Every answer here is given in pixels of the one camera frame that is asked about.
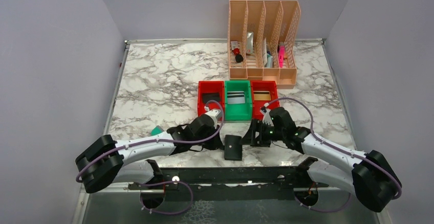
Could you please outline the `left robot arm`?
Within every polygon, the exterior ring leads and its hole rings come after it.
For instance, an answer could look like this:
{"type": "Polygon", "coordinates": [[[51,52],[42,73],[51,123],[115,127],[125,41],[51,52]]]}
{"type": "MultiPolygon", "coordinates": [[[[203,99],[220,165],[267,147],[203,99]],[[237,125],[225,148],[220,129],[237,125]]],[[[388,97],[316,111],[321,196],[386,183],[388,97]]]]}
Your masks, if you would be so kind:
{"type": "Polygon", "coordinates": [[[156,175],[150,158],[188,152],[199,145],[207,150],[220,149],[220,130],[224,117],[216,109],[195,118],[191,123],[136,140],[114,140],[103,135],[76,159],[76,182],[87,193],[96,193],[112,183],[149,183],[156,175]]]}

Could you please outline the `black leather card holder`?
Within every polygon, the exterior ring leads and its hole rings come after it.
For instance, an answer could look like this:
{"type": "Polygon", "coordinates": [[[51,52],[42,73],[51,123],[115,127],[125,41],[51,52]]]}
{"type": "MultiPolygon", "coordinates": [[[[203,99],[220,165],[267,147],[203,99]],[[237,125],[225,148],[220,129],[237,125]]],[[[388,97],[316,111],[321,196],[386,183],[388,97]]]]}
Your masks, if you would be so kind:
{"type": "Polygon", "coordinates": [[[242,137],[236,135],[225,135],[224,140],[224,159],[228,161],[242,160],[242,137]]]}

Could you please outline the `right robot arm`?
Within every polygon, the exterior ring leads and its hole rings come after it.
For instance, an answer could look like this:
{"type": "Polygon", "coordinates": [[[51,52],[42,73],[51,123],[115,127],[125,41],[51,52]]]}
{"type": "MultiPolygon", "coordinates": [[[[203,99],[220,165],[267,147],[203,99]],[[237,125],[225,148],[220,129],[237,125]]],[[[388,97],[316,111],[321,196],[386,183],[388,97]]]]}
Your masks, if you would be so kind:
{"type": "Polygon", "coordinates": [[[312,163],[304,167],[311,181],[346,191],[374,212],[400,196],[402,184],[382,153],[351,150],[329,141],[311,128],[297,126],[283,107],[262,112],[261,120],[251,121],[243,144],[268,147],[282,141],[288,149],[311,156],[312,163]]]}

